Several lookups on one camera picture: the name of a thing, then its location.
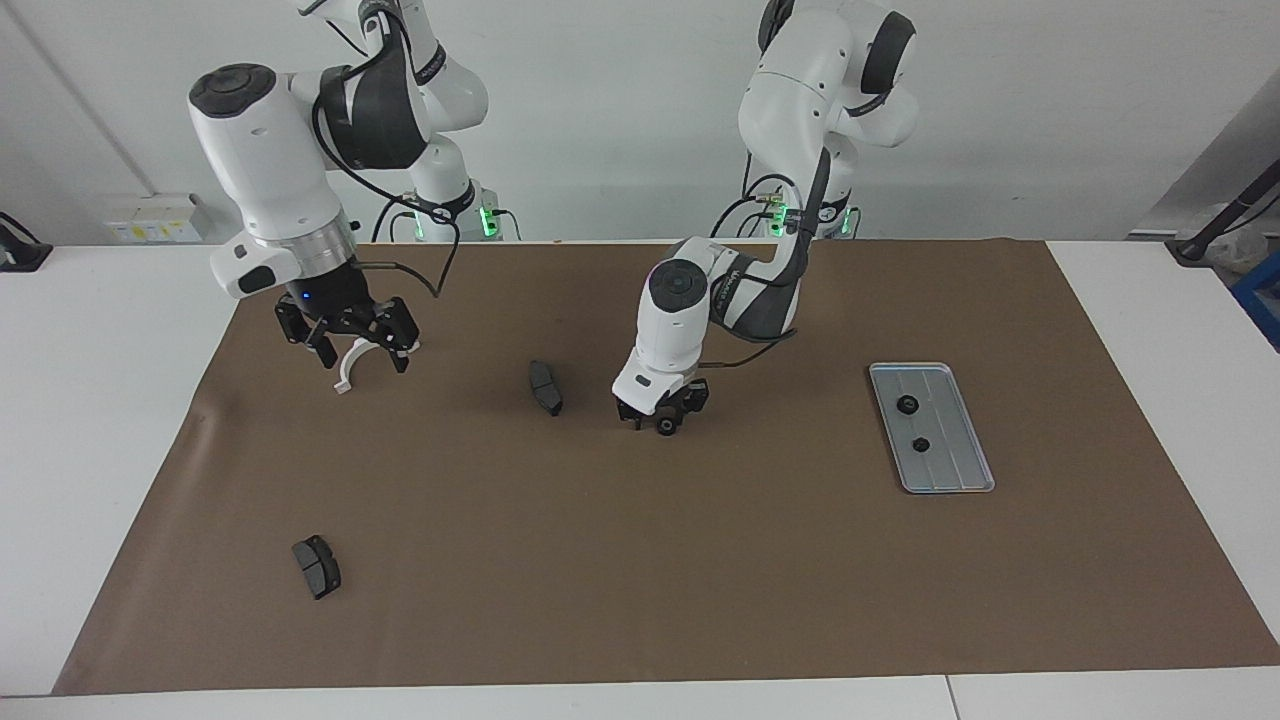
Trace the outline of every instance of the white wall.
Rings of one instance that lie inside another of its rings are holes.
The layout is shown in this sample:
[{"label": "white wall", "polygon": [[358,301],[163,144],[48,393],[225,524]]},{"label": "white wall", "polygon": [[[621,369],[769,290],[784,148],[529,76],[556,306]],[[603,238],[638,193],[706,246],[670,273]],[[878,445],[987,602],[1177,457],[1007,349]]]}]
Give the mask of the white wall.
[{"label": "white wall", "polygon": [[[3,1],[147,178],[201,195],[224,232],[234,209],[187,120],[191,82],[229,61],[292,70],[353,60],[284,1]],[[741,174],[736,109],[763,4],[433,3],[449,53],[493,97],[489,120],[457,137],[472,174],[520,213],[529,238],[707,232]],[[864,234],[879,237],[1124,237],[1271,74],[1280,37],[1274,0],[895,5],[922,33],[908,85],[924,115],[905,146],[863,155]],[[44,128],[0,120],[24,143],[61,133],[68,154],[79,137],[60,117]],[[28,155],[72,182],[68,158]],[[335,184],[369,223],[376,199]]]},{"label": "white wall", "polygon": [[[1190,225],[1196,215],[1210,205],[1235,199],[1277,159],[1280,159],[1280,70],[1271,76],[1187,173],[1178,178],[1178,182],[1142,219],[1142,228],[1179,231]],[[1268,202],[1268,196],[1263,196],[1256,208],[1261,209]],[[1251,209],[1245,217],[1253,213]],[[1280,204],[1260,218],[1256,225],[1263,231],[1280,232]]]}]

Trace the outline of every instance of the black cap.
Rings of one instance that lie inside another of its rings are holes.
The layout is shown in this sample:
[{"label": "black cap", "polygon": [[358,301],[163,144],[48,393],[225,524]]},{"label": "black cap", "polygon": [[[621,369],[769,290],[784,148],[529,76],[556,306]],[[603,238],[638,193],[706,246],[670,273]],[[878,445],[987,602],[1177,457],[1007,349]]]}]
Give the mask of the black cap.
[{"label": "black cap", "polygon": [[275,70],[265,65],[238,63],[201,77],[187,99],[209,118],[234,118],[275,87]]},{"label": "black cap", "polygon": [[667,260],[649,275],[649,295],[666,313],[687,310],[707,295],[707,273],[689,260]]}]

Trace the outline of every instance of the black rubber part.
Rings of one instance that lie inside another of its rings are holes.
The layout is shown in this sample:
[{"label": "black rubber part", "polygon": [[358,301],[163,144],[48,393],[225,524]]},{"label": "black rubber part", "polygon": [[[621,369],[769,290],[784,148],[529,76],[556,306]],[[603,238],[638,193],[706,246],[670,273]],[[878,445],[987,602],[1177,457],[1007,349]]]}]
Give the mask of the black rubber part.
[{"label": "black rubber part", "polygon": [[324,596],[342,587],[342,573],[338,570],[338,561],[333,557],[333,550],[320,536],[296,543],[293,546],[293,559],[302,569],[302,577],[307,582],[311,597],[320,600]]},{"label": "black rubber part", "polygon": [[649,295],[664,313],[687,310],[707,297],[707,273],[689,260],[667,260],[649,274]]},{"label": "black rubber part", "polygon": [[187,100],[206,118],[236,118],[275,87],[275,70],[253,63],[223,65],[201,76]]},{"label": "black rubber part", "polygon": [[529,386],[534,389],[534,400],[538,405],[543,407],[552,418],[561,414],[564,409],[564,397],[561,395],[559,388],[556,387],[556,377],[552,375],[552,366],[547,363],[539,360],[531,360],[529,363]]},{"label": "black rubber part", "polygon": [[879,95],[893,90],[897,78],[897,65],[902,60],[906,44],[915,35],[911,20],[897,12],[891,12],[881,23],[872,49],[867,53],[863,67],[861,91],[865,95]]}]

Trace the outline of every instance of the black stand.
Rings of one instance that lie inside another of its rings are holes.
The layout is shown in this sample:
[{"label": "black stand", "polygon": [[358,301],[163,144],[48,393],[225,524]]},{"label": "black stand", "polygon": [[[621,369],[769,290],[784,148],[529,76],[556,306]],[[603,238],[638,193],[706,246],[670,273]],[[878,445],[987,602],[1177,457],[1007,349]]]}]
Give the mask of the black stand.
[{"label": "black stand", "polygon": [[1224,208],[1216,218],[1210,220],[1201,232],[1196,233],[1196,237],[1185,242],[1167,242],[1166,246],[1172,252],[1174,259],[1178,260],[1178,264],[1184,268],[1208,266],[1203,259],[1210,243],[1224,234],[1231,227],[1231,223],[1240,219],[1240,215],[1253,208],[1258,200],[1262,200],[1262,196],[1277,183],[1280,183],[1280,160],[1271,163],[1271,167],[1249,183],[1249,187],[1244,188],[1244,192]]},{"label": "black stand", "polygon": [[49,254],[52,252],[54,246],[36,241],[36,237],[27,228],[18,224],[9,215],[0,213],[0,219],[18,228],[35,241],[23,242],[18,236],[13,234],[13,231],[0,224],[0,247],[13,256],[13,263],[6,263],[0,258],[0,273],[35,273],[38,270],[45,264],[45,258],[49,258]]}]

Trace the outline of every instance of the green led light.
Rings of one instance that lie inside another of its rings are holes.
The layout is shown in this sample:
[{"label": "green led light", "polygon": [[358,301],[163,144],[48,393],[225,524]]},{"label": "green led light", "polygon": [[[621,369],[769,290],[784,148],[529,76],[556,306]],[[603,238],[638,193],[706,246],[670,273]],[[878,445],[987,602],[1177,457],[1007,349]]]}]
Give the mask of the green led light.
[{"label": "green led light", "polygon": [[498,234],[498,223],[493,219],[493,211],[480,206],[480,223],[484,225],[484,236],[493,237]]},{"label": "green led light", "polygon": [[773,214],[773,231],[774,237],[782,237],[787,234],[787,206],[782,205],[777,213]]}]

